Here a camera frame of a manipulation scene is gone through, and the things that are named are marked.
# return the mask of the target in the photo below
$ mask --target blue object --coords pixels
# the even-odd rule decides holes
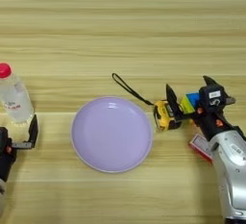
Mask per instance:
[[[200,95],[198,92],[196,93],[189,93],[186,95],[188,98],[189,103],[193,106],[193,108],[196,107],[197,102],[200,100]]]

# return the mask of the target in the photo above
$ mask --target wood grain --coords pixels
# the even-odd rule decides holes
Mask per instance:
[[[1,223],[222,223],[212,166],[187,146],[193,128],[155,133],[146,161],[116,175],[84,165],[69,129],[104,95],[133,100],[153,122],[117,72],[152,101],[165,83],[182,97],[210,75],[237,98],[227,116],[246,131],[245,58],[246,0],[0,0],[0,59],[27,84],[40,130],[13,166]],[[5,115],[1,125],[27,136]]]

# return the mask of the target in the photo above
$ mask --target plastic bottle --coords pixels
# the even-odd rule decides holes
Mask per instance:
[[[27,88],[7,63],[0,63],[0,98],[13,122],[23,123],[33,117],[34,108]]]

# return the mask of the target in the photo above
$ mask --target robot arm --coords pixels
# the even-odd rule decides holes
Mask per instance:
[[[246,223],[246,142],[237,131],[214,136],[210,146],[226,223]]]
[[[212,78],[205,76],[204,79],[207,85],[199,90],[195,112],[182,114],[177,102],[170,98],[173,96],[168,91],[170,86],[167,86],[167,100],[177,121],[193,119],[209,141],[225,223],[246,224],[246,138],[223,113],[235,99]]]
[[[37,116],[35,115],[29,128],[29,139],[20,143],[12,142],[8,135],[8,130],[0,128],[0,216],[4,210],[4,198],[6,193],[6,182],[16,160],[18,149],[32,149],[37,140]]]

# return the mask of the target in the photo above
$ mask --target lavender plate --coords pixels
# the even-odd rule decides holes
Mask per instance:
[[[71,138],[86,164],[109,173],[136,167],[152,147],[152,129],[145,113],[117,97],[95,99],[83,106],[74,118]]]

